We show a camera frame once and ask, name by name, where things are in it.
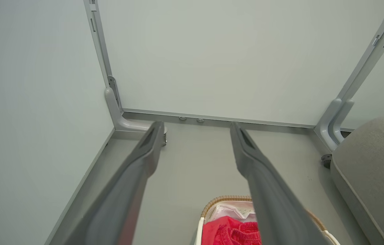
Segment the gray cushion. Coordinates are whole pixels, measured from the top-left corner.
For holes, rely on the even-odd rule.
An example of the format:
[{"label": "gray cushion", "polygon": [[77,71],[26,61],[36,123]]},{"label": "gray cushion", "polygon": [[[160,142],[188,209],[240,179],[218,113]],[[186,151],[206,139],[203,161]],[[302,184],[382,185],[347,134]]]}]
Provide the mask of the gray cushion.
[{"label": "gray cushion", "polygon": [[332,178],[372,245],[384,244],[384,117],[354,130],[333,152]]}]

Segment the caster wheel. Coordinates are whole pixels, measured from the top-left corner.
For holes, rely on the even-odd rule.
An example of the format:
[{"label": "caster wheel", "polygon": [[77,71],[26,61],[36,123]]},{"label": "caster wheel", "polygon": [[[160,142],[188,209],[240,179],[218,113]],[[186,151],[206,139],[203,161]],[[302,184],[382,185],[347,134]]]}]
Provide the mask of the caster wheel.
[{"label": "caster wheel", "polygon": [[323,156],[321,157],[322,164],[323,164],[324,167],[326,167],[327,169],[330,169],[331,158],[332,158],[332,155],[331,155],[331,154],[326,154],[326,155],[323,155]]}]

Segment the red knit clothing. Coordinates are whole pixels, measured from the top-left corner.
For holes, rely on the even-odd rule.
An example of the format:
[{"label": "red knit clothing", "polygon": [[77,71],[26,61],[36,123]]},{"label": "red knit clothing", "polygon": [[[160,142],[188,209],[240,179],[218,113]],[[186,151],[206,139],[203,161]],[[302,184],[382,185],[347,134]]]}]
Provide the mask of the red knit clothing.
[{"label": "red knit clothing", "polygon": [[257,222],[242,223],[224,216],[203,225],[202,245],[261,245]]}]

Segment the metal bracket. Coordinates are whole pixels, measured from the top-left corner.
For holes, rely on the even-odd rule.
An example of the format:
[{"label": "metal bracket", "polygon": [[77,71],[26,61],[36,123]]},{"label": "metal bracket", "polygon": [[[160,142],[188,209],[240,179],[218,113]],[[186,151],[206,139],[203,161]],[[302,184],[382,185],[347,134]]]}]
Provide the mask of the metal bracket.
[{"label": "metal bracket", "polygon": [[121,111],[121,114],[123,112],[121,107],[121,102],[119,101],[119,94],[118,94],[118,88],[116,86],[116,80],[113,76],[108,76],[108,83],[109,86],[113,89],[113,93],[115,94],[116,103],[119,106],[119,110]]},{"label": "metal bracket", "polygon": [[[116,103],[114,90],[112,88],[106,88],[105,90],[106,102],[108,104],[109,111],[113,120],[115,131],[127,131],[127,132],[146,132],[151,124],[138,121],[128,121],[122,116],[122,112]],[[164,127],[164,145],[166,145],[166,132],[167,128]]]},{"label": "metal bracket", "polygon": [[372,46],[376,46],[378,43],[378,40],[380,40],[380,35],[377,35],[374,39],[374,42],[372,43]]},{"label": "metal bracket", "polygon": [[97,11],[97,5],[95,5],[95,3],[90,3],[89,4],[89,8],[92,12],[96,12]]},{"label": "metal bracket", "polygon": [[339,112],[341,104],[342,100],[339,98],[331,101],[324,115],[322,115],[321,119],[319,120],[318,125],[315,127],[316,134],[330,151],[335,150],[337,148],[337,144],[330,136],[329,125],[334,116]]},{"label": "metal bracket", "polygon": [[341,128],[340,126],[342,125],[343,120],[345,120],[346,116],[348,115],[353,105],[354,105],[353,99],[350,99],[344,102],[342,105],[342,108],[337,113],[337,116],[330,123],[329,132],[333,132],[331,137],[338,144],[342,143],[342,141],[345,139],[342,136],[342,132],[340,132],[340,128]]}]

